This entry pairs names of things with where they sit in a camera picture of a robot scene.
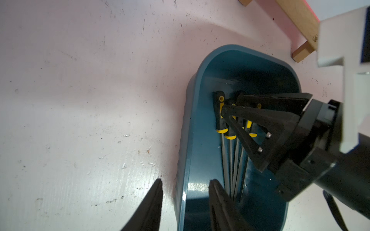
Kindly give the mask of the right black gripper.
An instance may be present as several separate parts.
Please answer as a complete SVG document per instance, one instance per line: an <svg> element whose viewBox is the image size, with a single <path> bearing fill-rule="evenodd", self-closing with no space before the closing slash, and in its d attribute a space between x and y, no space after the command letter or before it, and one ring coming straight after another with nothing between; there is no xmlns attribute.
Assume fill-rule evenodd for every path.
<svg viewBox="0 0 370 231"><path fill-rule="evenodd" d="M313 100L301 117L296 115L311 98L310 93L240 94L237 106L224 106L221 115L260 172L282 148L286 152L272 168L280 181L276 192L285 201L314 183L324 190L337 219L341 214L335 198L369 218L370 138L358 133L358 144L340 151L342 103Z"/></svg>

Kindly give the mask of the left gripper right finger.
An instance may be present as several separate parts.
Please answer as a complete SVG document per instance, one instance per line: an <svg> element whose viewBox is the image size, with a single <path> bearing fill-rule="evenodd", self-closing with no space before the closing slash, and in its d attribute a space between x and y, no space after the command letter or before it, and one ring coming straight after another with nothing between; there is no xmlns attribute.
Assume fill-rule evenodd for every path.
<svg viewBox="0 0 370 231"><path fill-rule="evenodd" d="M254 231L216 179L209 184L209 204L213 231Z"/></svg>

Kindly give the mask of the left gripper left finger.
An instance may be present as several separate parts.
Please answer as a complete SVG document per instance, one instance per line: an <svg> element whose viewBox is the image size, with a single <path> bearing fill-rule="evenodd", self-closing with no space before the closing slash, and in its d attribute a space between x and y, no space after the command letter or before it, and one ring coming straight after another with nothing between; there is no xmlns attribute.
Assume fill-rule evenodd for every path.
<svg viewBox="0 0 370 231"><path fill-rule="evenodd" d="M122 231L158 231L161 222L163 182L156 179Z"/></svg>

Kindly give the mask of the file tool five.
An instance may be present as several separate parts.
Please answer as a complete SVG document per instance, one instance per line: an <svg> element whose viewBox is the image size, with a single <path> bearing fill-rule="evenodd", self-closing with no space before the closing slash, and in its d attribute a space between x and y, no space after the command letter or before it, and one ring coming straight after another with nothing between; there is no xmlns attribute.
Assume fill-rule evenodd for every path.
<svg viewBox="0 0 370 231"><path fill-rule="evenodd" d="M249 133L251 125L252 125L251 121L245 120L244 130ZM243 160L244 160L244 147L241 144L240 155L239 155L239 166L238 166L236 186L235 186L235 191L234 191L234 201L237 201L237 196L238 196L239 189L240 189L240 186L241 186L241 181L242 181L241 174L243 172L243 165L244 165Z"/></svg>

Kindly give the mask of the file tool four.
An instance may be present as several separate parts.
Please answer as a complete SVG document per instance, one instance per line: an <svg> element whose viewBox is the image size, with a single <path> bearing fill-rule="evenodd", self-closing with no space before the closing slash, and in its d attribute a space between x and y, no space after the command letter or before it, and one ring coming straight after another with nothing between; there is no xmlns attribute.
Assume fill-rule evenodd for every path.
<svg viewBox="0 0 370 231"><path fill-rule="evenodd" d="M235 183L234 183L234 178L235 178L235 148L234 148L234 144L235 144L235 139L236 139L236 135L234 133L234 131L232 130L232 128L230 127L229 124L226 124L227 125L227 133L226 133L226 139L228 140L228 150L229 150L229 168L230 168L230 190L231 190L231 193L230 193L230 196L232 198L232 200L234 200L234 191L235 191Z"/></svg>

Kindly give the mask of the file tool three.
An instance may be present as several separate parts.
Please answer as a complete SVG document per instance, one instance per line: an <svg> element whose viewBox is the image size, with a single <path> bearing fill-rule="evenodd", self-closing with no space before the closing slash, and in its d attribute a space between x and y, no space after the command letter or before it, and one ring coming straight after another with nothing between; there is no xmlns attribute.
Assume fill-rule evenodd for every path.
<svg viewBox="0 0 370 231"><path fill-rule="evenodd" d="M229 165L228 165L228 158L227 152L225 147L225 134L228 132L228 128L226 125L225 120L221 115L222 107L225 104L225 94L223 91L215 91L213 93L213 105L214 105L214 113L216 118L216 131L218 134L221 135L221 154L222 154L222 165L223 165L223 176L224 176L224 184L225 184L225 191L227 195L230 196L230 172L229 172Z"/></svg>

